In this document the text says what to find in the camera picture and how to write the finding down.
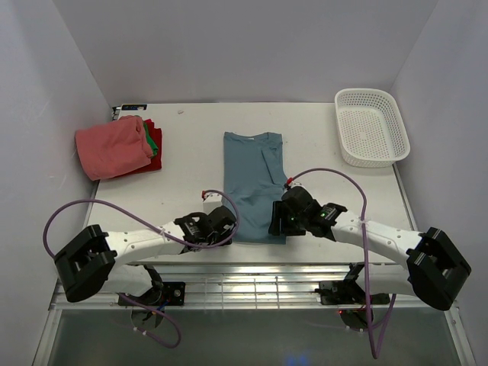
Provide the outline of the aluminium table front rail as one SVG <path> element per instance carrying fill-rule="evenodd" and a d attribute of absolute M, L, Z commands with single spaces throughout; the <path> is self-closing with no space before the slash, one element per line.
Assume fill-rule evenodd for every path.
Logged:
<path fill-rule="evenodd" d="M 347 265 L 222 265 L 154 262 L 164 282 L 184 282 L 177 310 L 338 309 L 320 303 L 321 281 L 340 281 Z"/>

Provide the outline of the green folded t shirt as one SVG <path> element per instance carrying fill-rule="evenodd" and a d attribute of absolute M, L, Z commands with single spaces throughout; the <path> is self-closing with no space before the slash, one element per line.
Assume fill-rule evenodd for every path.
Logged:
<path fill-rule="evenodd" d="M 152 156 L 157 156 L 161 143 L 159 142 L 158 134 L 151 120 L 144 121 L 144 128 L 146 131 L 146 141 L 152 149 Z"/>

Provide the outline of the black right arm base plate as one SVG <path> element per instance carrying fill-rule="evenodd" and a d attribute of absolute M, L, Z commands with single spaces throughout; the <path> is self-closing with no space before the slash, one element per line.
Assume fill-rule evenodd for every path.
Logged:
<path fill-rule="evenodd" d="M 355 281 L 321 281 L 314 292 L 322 305 L 366 304 L 366 293 Z"/>

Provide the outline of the white perforated plastic basket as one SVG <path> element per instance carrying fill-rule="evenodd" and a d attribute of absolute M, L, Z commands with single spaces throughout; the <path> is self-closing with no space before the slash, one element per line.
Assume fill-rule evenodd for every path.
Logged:
<path fill-rule="evenodd" d="M 335 120 L 343 159 L 379 169 L 405 159 L 409 138 L 396 100 L 373 88 L 346 88 L 335 95 Z"/>

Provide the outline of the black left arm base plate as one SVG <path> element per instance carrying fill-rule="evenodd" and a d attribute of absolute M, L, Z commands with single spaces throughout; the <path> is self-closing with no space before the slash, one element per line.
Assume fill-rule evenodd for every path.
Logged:
<path fill-rule="evenodd" d="M 185 303 L 185 286 L 185 282 L 157 283 L 139 297 L 130 294 L 126 297 L 150 307 L 182 306 Z"/>

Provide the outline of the dark red folded t shirt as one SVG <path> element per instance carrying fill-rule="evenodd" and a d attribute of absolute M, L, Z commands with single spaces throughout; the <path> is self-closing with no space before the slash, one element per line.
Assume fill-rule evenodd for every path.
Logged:
<path fill-rule="evenodd" d="M 108 150 L 108 160 L 102 166 L 100 179 L 153 172 L 162 168 L 162 130 L 156 128 L 150 119 L 144 120 L 143 126 L 152 157 L 146 156 L 142 141 L 138 138 L 132 143 L 118 143 Z"/>

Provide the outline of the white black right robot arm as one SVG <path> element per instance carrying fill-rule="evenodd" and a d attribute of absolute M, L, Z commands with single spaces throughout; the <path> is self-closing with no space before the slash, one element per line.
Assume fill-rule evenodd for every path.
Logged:
<path fill-rule="evenodd" d="M 351 268 L 338 291 L 354 303 L 371 294 L 404 294 L 446 311 L 471 273 L 444 231 L 431 227 L 422 233 L 365 221 L 341 205 L 320 204 L 301 186 L 288 189 L 273 203 L 268 231 L 273 236 L 310 233 L 393 261 L 392 268 L 366 262 Z"/>

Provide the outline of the blue label sticker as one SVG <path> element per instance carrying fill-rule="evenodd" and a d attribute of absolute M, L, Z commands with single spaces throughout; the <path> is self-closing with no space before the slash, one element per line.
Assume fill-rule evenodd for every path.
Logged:
<path fill-rule="evenodd" d="M 146 104 L 124 104 L 121 106 L 122 111 L 145 111 L 146 109 Z"/>

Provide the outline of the pink folded t shirt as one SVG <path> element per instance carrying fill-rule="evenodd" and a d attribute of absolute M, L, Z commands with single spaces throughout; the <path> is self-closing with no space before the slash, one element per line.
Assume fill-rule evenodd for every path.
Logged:
<path fill-rule="evenodd" d="M 84 173 L 92 181 L 114 178 L 150 164 L 141 117 L 126 116 L 75 132 L 75 145 Z"/>

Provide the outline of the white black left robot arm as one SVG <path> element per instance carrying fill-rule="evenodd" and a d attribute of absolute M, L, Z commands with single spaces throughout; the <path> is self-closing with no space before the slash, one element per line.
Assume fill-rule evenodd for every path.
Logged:
<path fill-rule="evenodd" d="M 54 257 L 56 270 L 70 303 L 99 292 L 122 293 L 120 304 L 135 300 L 149 306 L 162 302 L 163 281 L 145 263 L 162 255 L 183 255 L 229 245 L 238 220 L 225 206 L 210 213 L 190 213 L 155 230 L 105 232 L 87 226 Z"/>

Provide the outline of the blue t shirt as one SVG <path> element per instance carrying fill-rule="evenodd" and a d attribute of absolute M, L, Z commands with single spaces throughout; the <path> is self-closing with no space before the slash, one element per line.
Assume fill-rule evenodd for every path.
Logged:
<path fill-rule="evenodd" d="M 240 224 L 237 242 L 283 245 L 283 236 L 268 232 L 273 203 L 281 199 L 287 176 L 283 140 L 279 133 L 223 136 L 224 192 L 237 206 Z"/>

